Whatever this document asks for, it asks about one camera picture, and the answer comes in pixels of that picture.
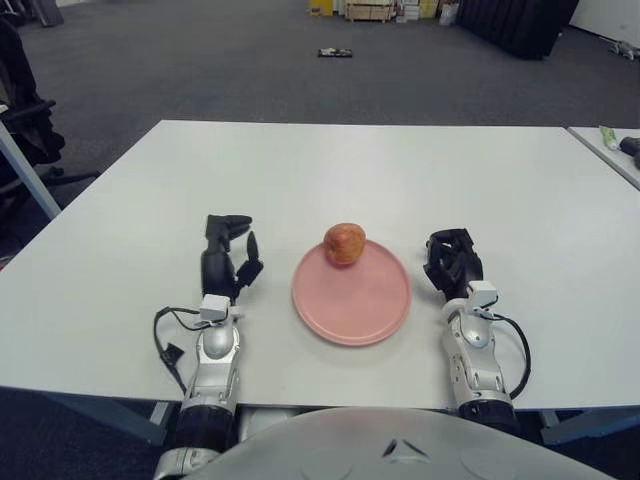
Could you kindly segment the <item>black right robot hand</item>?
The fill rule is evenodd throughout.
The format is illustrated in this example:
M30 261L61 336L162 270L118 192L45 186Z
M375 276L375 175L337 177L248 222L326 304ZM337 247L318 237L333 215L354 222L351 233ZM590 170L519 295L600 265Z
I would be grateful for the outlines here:
M469 282L484 279L482 262L473 245L464 228L437 231L426 241L423 270L447 301L467 298Z

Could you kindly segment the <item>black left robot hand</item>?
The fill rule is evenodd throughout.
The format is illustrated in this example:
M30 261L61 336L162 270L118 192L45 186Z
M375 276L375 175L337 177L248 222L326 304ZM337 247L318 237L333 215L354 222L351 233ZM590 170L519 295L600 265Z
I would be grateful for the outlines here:
M262 272L253 219L246 215L209 215L205 238L207 247L201 254L201 284L203 295L228 297L232 305L244 287L249 287ZM236 270L229 256L231 241L248 234L247 260Z

